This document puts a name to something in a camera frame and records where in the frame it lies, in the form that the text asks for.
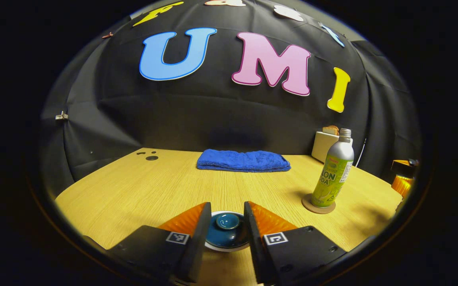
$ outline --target blue towel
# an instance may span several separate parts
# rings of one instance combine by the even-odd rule
[[[279,154],[266,151],[238,153],[207,149],[198,159],[200,170],[233,172],[283,172],[291,169],[289,162]]]

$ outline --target coaster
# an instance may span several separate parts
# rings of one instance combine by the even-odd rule
[[[327,208],[318,208],[311,203],[311,197],[312,197],[312,194],[309,193],[309,194],[304,195],[303,199],[301,199],[301,203],[303,203],[303,206],[307,210],[313,213],[316,213],[316,214],[327,214],[327,213],[331,213],[335,209],[335,202],[333,202]]]

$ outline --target wooden table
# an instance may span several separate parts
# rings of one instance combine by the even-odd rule
[[[198,170],[200,154],[142,148],[74,183],[56,203],[80,233],[104,248],[144,224],[158,226],[204,201],[211,202],[212,211],[240,213],[244,201],[253,201],[298,227],[314,226],[349,251],[380,232],[402,199],[388,183],[353,167],[335,210],[315,214],[301,203],[323,168],[311,156],[285,155],[288,172],[245,173]],[[148,161],[148,156],[158,159]],[[206,249],[202,259],[199,285],[256,285],[250,248]]]

